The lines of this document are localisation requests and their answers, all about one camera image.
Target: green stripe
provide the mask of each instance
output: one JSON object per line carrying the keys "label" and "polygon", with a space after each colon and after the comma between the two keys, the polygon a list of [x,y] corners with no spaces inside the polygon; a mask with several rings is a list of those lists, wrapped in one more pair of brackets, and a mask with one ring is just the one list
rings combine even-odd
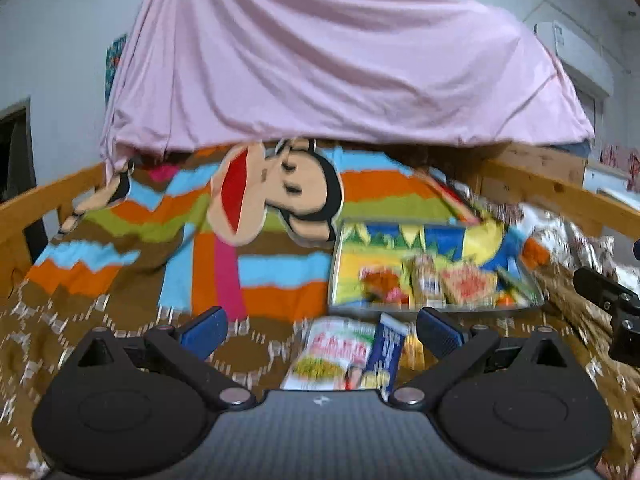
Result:
{"label": "green stripe", "polygon": [[143,242],[167,242],[172,240],[177,232],[186,223],[196,226],[204,224],[209,208],[210,196],[203,194],[193,203],[193,206],[185,214],[176,216],[162,223],[146,222],[133,224],[115,215],[111,209],[90,211],[84,215],[84,219],[98,224],[111,235],[122,237],[126,235],[138,235]]}
{"label": "green stripe", "polygon": [[[389,196],[381,200],[347,202],[342,206],[340,218],[336,223],[340,225],[342,218],[356,217],[389,218],[391,220],[417,219],[440,223],[448,221],[452,216],[455,214],[440,198],[424,198],[416,193],[411,193],[403,196]],[[262,230],[272,233],[286,231],[280,215],[273,211],[267,211]]]}

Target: red mouth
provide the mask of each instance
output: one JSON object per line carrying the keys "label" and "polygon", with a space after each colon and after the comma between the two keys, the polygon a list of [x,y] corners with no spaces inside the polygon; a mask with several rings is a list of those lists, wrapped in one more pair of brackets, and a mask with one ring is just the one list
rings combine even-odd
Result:
{"label": "red mouth", "polygon": [[249,149],[245,148],[231,161],[220,189],[222,209],[234,234],[238,232],[242,200],[244,200],[244,191],[246,189],[246,156],[248,152]]}

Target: gray textured surface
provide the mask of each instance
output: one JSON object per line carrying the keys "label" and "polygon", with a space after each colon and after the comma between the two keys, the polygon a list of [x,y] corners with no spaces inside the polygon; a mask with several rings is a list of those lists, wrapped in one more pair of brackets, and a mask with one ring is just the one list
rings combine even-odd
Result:
{"label": "gray textured surface", "polygon": [[[72,480],[55,474],[51,480]],[[148,480],[501,480],[444,444],[427,417],[384,405],[375,392],[270,392],[247,412],[220,416],[187,459]],[[597,480],[584,470],[567,480]]]}

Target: white logo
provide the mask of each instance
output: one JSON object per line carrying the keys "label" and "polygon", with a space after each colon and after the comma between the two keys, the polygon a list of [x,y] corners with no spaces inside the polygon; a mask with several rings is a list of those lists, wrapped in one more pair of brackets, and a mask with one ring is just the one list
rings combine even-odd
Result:
{"label": "white logo", "polygon": [[314,399],[314,402],[318,405],[318,406],[324,406],[326,403],[331,402],[331,399],[329,397],[325,397],[325,396],[320,396],[320,397],[316,397]]}

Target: magenta stripe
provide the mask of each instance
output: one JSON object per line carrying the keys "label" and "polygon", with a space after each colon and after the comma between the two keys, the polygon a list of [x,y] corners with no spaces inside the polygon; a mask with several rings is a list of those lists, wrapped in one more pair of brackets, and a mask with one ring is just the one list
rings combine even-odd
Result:
{"label": "magenta stripe", "polygon": [[236,248],[225,244],[217,236],[215,238],[214,268],[216,269],[215,280],[218,304],[225,309],[229,321],[244,319],[246,317],[246,307],[240,290]]}

